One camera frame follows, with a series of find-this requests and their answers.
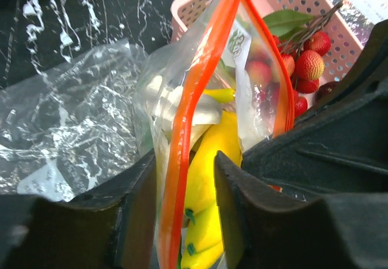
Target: pink basket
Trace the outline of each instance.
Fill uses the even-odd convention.
[[[172,42],[179,40],[210,4],[210,1],[174,0],[171,6]],[[262,17],[282,8],[319,15],[333,7],[329,0],[254,0],[254,3]],[[345,77],[363,48],[338,12],[326,26],[325,31],[332,39],[332,48],[324,56],[326,68],[319,80],[320,85],[329,81],[340,81]],[[313,102],[312,97],[313,95],[306,96],[309,105]]]

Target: fruit bag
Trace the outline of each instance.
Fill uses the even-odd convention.
[[[159,266],[210,268],[224,250],[217,152],[241,165],[242,152],[293,127],[289,75],[252,0],[213,0],[177,43],[150,55],[134,107],[140,153],[152,140],[156,155]]]

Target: yellow banana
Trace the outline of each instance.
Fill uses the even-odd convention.
[[[221,224],[217,203],[194,215],[194,222],[189,223],[185,247],[189,254],[197,254],[222,242]]]
[[[186,250],[182,256],[182,269],[209,269],[224,251],[222,242],[201,253],[190,255]]]
[[[235,90],[232,88],[205,89],[204,95],[209,95],[220,104],[228,104],[235,100]]]
[[[190,164],[184,211],[191,219],[194,214],[211,206],[216,200],[214,158],[218,151],[222,151],[236,165],[241,165],[235,113],[222,111],[221,122],[212,125],[204,133],[201,145]]]

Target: crumpled plastic bag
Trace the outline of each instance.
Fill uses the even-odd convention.
[[[146,56],[123,39],[0,91],[0,193],[69,201],[134,164]]]

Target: red fruit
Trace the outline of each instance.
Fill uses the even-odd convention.
[[[291,55],[288,54],[282,54],[281,59],[283,59],[284,65],[286,66],[287,72],[289,76],[293,74],[295,70],[295,61],[293,60]]]
[[[303,50],[316,51],[319,55],[323,56],[330,50],[331,46],[332,43],[330,42],[329,36],[322,31],[318,31],[304,43]]]
[[[277,36],[272,36],[272,38],[273,38],[273,40],[275,41],[276,46],[279,46],[279,45],[280,45],[279,37],[277,37]]]
[[[316,93],[315,95],[315,101],[319,101],[321,100],[321,98],[325,97],[326,95],[328,95],[330,92],[333,91],[333,89],[338,85],[340,84],[339,81],[331,81],[331,82],[328,82],[324,85],[322,85],[319,89],[318,89],[318,92]]]
[[[261,61],[251,61],[247,64],[247,72],[254,84],[260,90],[265,89],[271,81],[271,69]]]
[[[298,82],[296,83],[295,89],[298,90],[300,93],[308,94],[313,93],[318,90],[319,87],[319,79],[316,80],[305,80],[305,79],[298,79]]]
[[[298,100],[298,97],[299,97],[299,93],[293,89],[293,101],[296,102]]]
[[[271,62],[271,57],[266,49],[266,46],[258,37],[253,37],[250,43],[248,61],[261,61],[265,63]]]
[[[307,99],[303,96],[298,97],[295,102],[295,117],[297,118],[301,114],[305,113],[308,107],[309,105],[307,103]]]
[[[317,52],[305,51],[295,62],[295,74],[306,80],[316,80],[322,76],[325,63]]]

